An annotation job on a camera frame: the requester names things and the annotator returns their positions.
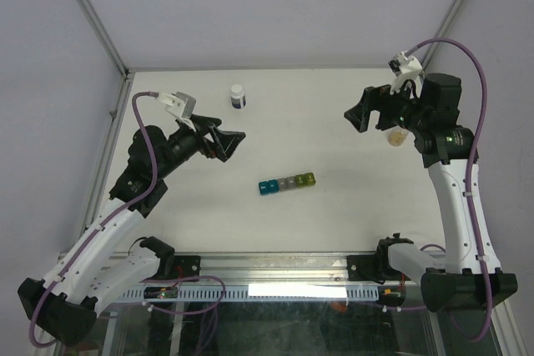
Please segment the white blue pill bottle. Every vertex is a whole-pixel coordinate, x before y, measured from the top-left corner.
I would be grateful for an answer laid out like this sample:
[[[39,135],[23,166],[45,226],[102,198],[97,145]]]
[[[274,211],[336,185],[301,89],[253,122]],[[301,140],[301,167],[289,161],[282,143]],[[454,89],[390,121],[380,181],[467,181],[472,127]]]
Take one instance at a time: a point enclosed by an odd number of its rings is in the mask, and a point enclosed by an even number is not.
[[[241,84],[234,84],[231,86],[230,102],[236,109],[243,109],[246,106],[244,87]]]

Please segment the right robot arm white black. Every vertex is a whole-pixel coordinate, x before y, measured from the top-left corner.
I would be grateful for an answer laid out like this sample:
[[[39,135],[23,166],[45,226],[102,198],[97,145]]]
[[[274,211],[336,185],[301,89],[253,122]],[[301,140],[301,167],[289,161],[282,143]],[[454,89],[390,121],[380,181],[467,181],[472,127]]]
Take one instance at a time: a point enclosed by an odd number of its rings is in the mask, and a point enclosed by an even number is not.
[[[516,293],[518,282],[514,273],[503,272],[487,232],[477,192],[478,167],[468,163],[474,134],[457,122],[461,80],[431,73],[420,92],[414,86],[409,80],[396,93],[388,85],[365,88],[344,117],[363,133],[371,113],[377,112],[376,129],[399,127],[414,135],[436,191],[445,257],[434,258],[394,234],[379,241],[366,276],[379,282],[403,273],[420,286],[423,303],[433,313],[493,308]]]

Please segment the multicolour weekly pill organizer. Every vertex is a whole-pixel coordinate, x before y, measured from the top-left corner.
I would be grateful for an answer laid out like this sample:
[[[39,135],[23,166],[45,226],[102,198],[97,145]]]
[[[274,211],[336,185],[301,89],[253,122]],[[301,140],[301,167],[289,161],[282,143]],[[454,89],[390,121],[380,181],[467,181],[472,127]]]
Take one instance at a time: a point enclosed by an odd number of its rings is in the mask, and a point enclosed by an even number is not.
[[[261,196],[283,193],[286,191],[313,187],[316,185],[316,177],[312,172],[296,174],[282,178],[272,178],[258,183]]]

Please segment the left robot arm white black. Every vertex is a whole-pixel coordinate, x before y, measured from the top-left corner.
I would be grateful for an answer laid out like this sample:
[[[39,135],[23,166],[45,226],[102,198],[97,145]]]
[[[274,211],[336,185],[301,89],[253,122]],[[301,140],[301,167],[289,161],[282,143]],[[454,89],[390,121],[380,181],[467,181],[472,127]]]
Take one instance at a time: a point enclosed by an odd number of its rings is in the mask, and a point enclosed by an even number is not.
[[[246,134],[220,129],[218,118],[193,115],[170,136],[142,126],[128,148],[128,164],[97,219],[43,278],[26,278],[18,297],[30,321],[67,347],[82,342],[99,315],[130,286],[170,278],[174,248],[150,236],[108,272],[103,265],[130,231],[145,223],[167,192],[165,178],[199,153],[228,161]]]

